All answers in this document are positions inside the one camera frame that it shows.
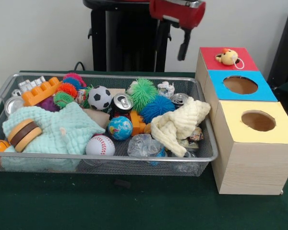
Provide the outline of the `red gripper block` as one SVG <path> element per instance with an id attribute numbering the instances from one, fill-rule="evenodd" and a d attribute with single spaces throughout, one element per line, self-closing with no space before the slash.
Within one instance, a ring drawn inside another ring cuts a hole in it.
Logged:
<path id="1" fill-rule="evenodd" d="M 174 22 L 184 31 L 184 40 L 178 52 L 178 61 L 184 61 L 191 37 L 191 30 L 199 25 L 206 8 L 203 0 L 151 0 L 150 15 L 160 20 L 156 31 L 156 51 L 165 49 L 168 41 L 169 23 Z"/>

